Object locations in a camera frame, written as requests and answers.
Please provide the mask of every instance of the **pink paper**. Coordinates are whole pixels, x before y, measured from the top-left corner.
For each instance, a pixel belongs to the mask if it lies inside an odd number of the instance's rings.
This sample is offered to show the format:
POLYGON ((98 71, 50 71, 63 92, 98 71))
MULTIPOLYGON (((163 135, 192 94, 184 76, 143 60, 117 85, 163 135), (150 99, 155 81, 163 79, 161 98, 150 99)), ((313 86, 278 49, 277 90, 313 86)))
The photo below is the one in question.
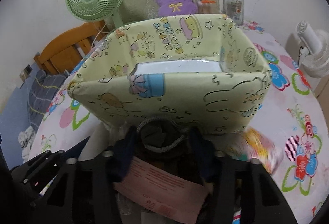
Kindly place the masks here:
POLYGON ((208 191, 136 157, 114 189, 135 203, 180 223, 195 224, 208 191))

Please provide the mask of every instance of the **chair backrest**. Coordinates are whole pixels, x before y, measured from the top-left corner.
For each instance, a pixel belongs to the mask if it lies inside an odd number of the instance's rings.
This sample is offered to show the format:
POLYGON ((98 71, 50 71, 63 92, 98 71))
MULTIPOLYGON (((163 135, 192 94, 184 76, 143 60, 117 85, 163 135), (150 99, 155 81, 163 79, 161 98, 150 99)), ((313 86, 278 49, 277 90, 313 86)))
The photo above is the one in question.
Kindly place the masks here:
MULTIPOLYGON (((104 24, 104 21, 89 22, 60 34, 45 47, 41 54, 35 55, 35 62, 48 74, 59 74, 65 70, 71 72, 82 60, 76 45, 84 54, 87 54, 92 46, 91 36, 96 36, 104 24)), ((106 35, 103 32, 98 35, 98 41, 106 35)))

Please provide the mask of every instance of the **crumpled white fabric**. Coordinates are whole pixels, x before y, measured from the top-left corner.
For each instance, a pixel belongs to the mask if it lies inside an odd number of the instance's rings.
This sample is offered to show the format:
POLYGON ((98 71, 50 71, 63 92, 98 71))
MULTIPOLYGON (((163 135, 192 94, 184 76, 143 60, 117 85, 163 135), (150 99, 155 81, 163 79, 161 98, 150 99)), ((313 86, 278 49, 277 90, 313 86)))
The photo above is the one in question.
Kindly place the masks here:
POLYGON ((25 163, 29 159, 30 150, 35 137, 36 133, 34 132, 32 126, 29 126, 24 132, 19 133, 18 142, 21 145, 21 148, 23 149, 23 163, 25 163))

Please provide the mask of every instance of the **blue surface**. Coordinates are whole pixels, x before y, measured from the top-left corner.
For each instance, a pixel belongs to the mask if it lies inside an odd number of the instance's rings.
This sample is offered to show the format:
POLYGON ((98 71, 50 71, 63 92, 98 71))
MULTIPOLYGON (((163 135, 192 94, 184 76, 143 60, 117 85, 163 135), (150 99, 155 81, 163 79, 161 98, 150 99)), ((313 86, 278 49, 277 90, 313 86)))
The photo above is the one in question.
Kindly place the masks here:
POLYGON ((21 165, 22 149, 18 142, 19 133, 30 126, 28 115, 28 96, 39 67, 34 63, 29 78, 19 89, 16 87, 0 115, 1 150, 8 168, 21 165))

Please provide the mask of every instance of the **yellow stripe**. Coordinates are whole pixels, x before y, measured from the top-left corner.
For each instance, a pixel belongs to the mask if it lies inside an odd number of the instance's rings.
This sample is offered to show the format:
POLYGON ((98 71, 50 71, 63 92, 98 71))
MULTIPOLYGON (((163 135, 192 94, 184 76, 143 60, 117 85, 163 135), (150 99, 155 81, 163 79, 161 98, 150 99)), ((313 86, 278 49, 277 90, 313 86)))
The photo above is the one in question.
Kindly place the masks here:
POLYGON ((37 111, 36 109, 33 109, 33 108, 31 107, 31 105, 30 105, 30 109, 31 109, 32 111, 36 112, 36 113, 39 113, 39 114, 45 115, 45 113, 42 113, 42 112, 37 111))
POLYGON ((60 89, 60 87, 58 86, 44 86, 42 84, 40 84, 39 80, 35 77, 35 80, 37 81, 37 83, 39 84, 39 86, 43 87, 43 88, 56 88, 56 89, 60 89))

